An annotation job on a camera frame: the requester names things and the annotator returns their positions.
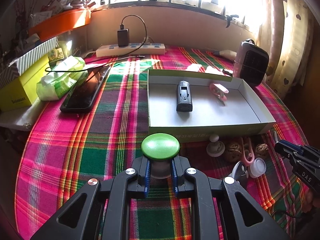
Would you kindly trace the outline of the small white cream jar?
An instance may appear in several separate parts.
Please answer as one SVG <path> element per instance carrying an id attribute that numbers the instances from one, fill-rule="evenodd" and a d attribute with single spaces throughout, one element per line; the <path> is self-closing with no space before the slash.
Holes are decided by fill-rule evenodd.
<path id="1" fill-rule="evenodd" d="M 248 167 L 249 176 L 251 178 L 258 178 L 266 172 L 266 163 L 261 158 L 254 159 L 253 163 Z"/>

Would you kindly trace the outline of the black round remote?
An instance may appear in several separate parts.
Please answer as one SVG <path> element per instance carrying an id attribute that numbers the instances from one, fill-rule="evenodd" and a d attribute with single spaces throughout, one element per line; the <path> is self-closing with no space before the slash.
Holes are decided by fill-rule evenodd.
<path id="1" fill-rule="evenodd" d="M 236 180 L 244 189 L 247 188 L 249 174 L 247 167 L 242 161 L 239 161 L 234 165 L 229 176 Z"/>

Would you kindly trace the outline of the green mushroom-shaped knob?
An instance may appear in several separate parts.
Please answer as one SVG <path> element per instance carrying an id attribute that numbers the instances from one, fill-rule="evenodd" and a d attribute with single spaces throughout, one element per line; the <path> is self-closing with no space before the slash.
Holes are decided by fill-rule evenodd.
<path id="1" fill-rule="evenodd" d="M 180 151 L 179 141 L 166 133 L 148 135 L 141 144 L 143 155 L 151 163 L 151 176 L 165 179 L 171 176 L 170 163 Z"/>

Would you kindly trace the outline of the black rectangular device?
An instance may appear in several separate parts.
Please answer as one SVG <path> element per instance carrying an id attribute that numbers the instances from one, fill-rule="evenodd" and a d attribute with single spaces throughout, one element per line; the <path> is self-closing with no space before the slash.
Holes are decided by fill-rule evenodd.
<path id="1" fill-rule="evenodd" d="M 177 112 L 192 112 L 193 102 L 191 98 L 190 85 L 187 81 L 177 84 Z"/>

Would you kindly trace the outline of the pink small fan device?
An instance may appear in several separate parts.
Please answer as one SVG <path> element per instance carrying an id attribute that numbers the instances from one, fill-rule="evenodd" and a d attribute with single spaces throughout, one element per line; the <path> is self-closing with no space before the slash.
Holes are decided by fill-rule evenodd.
<path id="1" fill-rule="evenodd" d="M 219 83 L 211 83 L 209 85 L 209 89 L 211 93 L 220 101 L 223 105 L 225 105 L 225 102 L 227 101 L 227 94 L 229 93 L 229 90 L 224 87 L 223 85 Z"/>

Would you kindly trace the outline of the right brown walnut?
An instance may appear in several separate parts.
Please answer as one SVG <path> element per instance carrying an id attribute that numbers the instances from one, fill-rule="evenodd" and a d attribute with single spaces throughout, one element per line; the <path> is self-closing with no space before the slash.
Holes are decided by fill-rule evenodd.
<path id="1" fill-rule="evenodd" d="M 268 144 L 258 144 L 255 147 L 255 157 L 256 158 L 261 158 L 261 159 L 266 159 L 269 156 L 269 148 L 268 148 Z"/>

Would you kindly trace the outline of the brown walnut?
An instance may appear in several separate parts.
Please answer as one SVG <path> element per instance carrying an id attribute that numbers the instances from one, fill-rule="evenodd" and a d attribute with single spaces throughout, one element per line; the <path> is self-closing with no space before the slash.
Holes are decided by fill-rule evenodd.
<path id="1" fill-rule="evenodd" d="M 242 146 L 238 142 L 229 143 L 224 151 L 223 157 L 229 163 L 237 163 L 242 156 Z"/>
<path id="2" fill-rule="evenodd" d="M 258 144 L 255 147 L 255 157 L 256 158 L 261 158 L 261 159 L 266 159 L 269 156 L 269 148 L 268 148 L 268 144 Z"/>

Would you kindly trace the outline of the white small suction hook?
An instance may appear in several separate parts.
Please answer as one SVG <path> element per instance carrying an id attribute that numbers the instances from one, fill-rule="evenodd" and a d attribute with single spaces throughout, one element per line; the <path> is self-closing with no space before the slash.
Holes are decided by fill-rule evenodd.
<path id="1" fill-rule="evenodd" d="M 207 154 L 214 158 L 221 156 L 225 151 L 225 145 L 219 140 L 219 136 L 217 134 L 212 134 L 209 137 L 209 140 L 210 143 L 206 148 Z"/>

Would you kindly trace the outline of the left brown walnut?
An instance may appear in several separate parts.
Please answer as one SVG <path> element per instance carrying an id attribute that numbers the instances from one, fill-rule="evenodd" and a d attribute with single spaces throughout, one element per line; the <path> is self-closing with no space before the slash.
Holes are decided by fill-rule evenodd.
<path id="1" fill-rule="evenodd" d="M 229 143 L 224 151 L 223 157 L 229 163 L 237 163 L 242 156 L 242 146 L 238 142 Z"/>

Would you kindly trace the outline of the shallow green cardboard box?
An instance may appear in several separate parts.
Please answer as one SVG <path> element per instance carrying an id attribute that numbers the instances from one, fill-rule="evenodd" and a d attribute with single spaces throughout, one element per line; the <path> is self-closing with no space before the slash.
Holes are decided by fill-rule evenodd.
<path id="1" fill-rule="evenodd" d="M 177 112 L 177 84 L 187 81 L 192 112 Z M 225 105 L 210 91 L 211 83 L 229 90 Z M 180 142 L 263 134 L 276 123 L 256 92 L 242 79 L 181 70 L 148 71 L 149 133 L 167 133 Z"/>

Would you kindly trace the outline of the pink black space heater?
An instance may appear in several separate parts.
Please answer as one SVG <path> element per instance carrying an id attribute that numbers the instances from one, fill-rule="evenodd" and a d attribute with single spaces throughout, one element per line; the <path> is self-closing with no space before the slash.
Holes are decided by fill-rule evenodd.
<path id="1" fill-rule="evenodd" d="M 245 80 L 251 87 L 261 84 L 269 63 L 266 51 L 252 39 L 241 42 L 233 66 L 233 76 Z"/>

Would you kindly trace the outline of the black smartphone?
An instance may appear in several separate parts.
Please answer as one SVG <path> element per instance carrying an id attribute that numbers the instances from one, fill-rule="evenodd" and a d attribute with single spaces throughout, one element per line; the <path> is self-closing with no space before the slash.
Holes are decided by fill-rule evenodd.
<path id="1" fill-rule="evenodd" d="M 102 65 L 94 69 L 89 69 L 82 74 L 73 88 L 69 91 L 60 111 L 62 113 L 87 113 L 95 103 L 98 92 L 107 78 L 110 65 Z"/>

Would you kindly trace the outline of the heart pattern curtain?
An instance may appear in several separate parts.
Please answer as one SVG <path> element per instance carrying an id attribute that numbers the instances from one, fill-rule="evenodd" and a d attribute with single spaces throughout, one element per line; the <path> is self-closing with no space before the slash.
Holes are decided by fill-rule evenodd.
<path id="1" fill-rule="evenodd" d="M 295 85 L 303 85 L 313 40 L 314 19 L 304 0 L 263 0 L 265 16 L 258 45 L 269 55 L 264 77 L 284 99 Z"/>

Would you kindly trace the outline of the green tissue pack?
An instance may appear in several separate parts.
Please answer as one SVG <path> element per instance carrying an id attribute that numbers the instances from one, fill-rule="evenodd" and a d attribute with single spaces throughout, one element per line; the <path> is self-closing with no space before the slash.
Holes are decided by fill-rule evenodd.
<path id="1" fill-rule="evenodd" d="M 41 101 L 55 101 L 62 98 L 80 79 L 82 74 L 87 77 L 85 61 L 81 57 L 70 56 L 53 69 L 46 69 L 36 84 L 36 93 Z"/>

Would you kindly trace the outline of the yellow cardboard box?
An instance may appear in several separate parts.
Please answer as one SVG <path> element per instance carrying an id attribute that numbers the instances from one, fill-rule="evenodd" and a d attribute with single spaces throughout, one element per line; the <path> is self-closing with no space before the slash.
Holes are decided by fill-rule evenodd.
<path id="1" fill-rule="evenodd" d="M 49 59 L 45 54 L 21 76 L 1 88 L 1 111 L 7 112 L 31 106 L 38 97 L 36 84 L 45 75 L 47 67 L 49 67 Z"/>

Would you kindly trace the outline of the white power strip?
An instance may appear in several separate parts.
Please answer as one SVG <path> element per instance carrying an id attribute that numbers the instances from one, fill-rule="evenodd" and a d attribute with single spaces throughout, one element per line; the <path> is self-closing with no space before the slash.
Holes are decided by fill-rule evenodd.
<path id="1" fill-rule="evenodd" d="M 126 47 L 117 44 L 100 46 L 96 51 L 97 57 L 111 57 L 124 55 L 164 55 L 166 47 L 162 43 L 130 43 Z"/>

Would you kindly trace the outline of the black charger plug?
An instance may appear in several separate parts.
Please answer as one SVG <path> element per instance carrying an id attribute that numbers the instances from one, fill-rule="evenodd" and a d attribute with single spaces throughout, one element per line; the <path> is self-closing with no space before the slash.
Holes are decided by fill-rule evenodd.
<path id="1" fill-rule="evenodd" d="M 120 29 L 117 31 L 118 47 L 127 47 L 130 42 L 129 30 Z"/>

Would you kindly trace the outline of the orange tray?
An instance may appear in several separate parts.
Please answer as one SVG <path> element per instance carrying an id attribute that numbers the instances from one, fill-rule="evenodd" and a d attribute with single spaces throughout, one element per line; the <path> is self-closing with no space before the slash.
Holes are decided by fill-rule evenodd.
<path id="1" fill-rule="evenodd" d="M 36 34 L 41 41 L 46 41 L 65 32 L 88 25 L 91 22 L 90 9 L 74 9 L 50 17 L 28 30 L 31 37 Z"/>

